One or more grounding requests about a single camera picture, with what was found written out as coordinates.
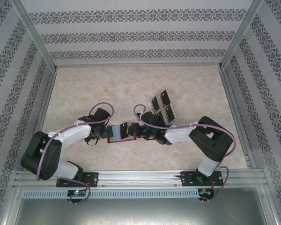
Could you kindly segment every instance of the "patterned wallpaper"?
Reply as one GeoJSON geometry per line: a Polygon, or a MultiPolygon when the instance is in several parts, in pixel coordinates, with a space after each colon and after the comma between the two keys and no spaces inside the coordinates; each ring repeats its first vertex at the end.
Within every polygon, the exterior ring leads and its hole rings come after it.
{"type": "Polygon", "coordinates": [[[23,0],[57,65],[219,63],[252,0],[23,0]]]}
{"type": "Polygon", "coordinates": [[[0,0],[0,211],[37,125],[52,73],[8,0],[0,0]]]}
{"type": "Polygon", "coordinates": [[[226,72],[281,217],[281,0],[263,2],[226,72]]]}

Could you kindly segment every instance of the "beige floor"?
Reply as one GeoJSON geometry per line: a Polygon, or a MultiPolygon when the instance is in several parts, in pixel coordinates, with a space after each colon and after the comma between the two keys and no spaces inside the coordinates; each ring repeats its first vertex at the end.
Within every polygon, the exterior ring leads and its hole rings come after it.
{"type": "MultiPolygon", "coordinates": [[[[217,66],[97,67],[59,69],[43,131],[60,130],[88,115],[102,101],[115,108],[110,124],[136,122],[133,107],[166,89],[176,113],[176,125],[209,116],[237,138],[237,149],[222,165],[246,168],[245,159],[217,66]]],[[[88,146],[83,140],[65,149],[61,160],[85,170],[195,169],[203,153],[192,142],[160,145],[138,139],[88,146]]]]}

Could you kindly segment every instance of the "marble floor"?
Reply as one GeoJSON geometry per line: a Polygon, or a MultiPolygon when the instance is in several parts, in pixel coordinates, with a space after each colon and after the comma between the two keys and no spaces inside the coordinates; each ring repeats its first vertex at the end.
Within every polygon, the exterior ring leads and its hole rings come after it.
{"type": "MultiPolygon", "coordinates": [[[[98,102],[115,108],[109,125],[136,122],[133,107],[167,90],[176,125],[208,116],[237,138],[236,151],[222,165],[247,168],[217,66],[60,68],[53,88],[43,131],[60,130],[88,115],[98,102]]],[[[108,106],[101,106],[111,112],[108,106]]],[[[192,142],[160,145],[156,141],[100,140],[88,146],[80,140],[66,148],[61,160],[85,170],[196,169],[203,153],[192,142]]]]}

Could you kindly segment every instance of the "striped wall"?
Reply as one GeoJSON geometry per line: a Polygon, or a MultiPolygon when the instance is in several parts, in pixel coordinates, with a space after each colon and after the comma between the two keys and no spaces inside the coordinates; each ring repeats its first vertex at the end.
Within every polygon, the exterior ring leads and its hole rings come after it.
{"type": "Polygon", "coordinates": [[[252,0],[23,0],[58,66],[219,63],[252,0]]]}
{"type": "Polygon", "coordinates": [[[281,0],[265,0],[226,68],[281,218],[281,0]]]}
{"type": "Polygon", "coordinates": [[[8,0],[0,0],[0,213],[34,133],[52,72],[8,0]]]}

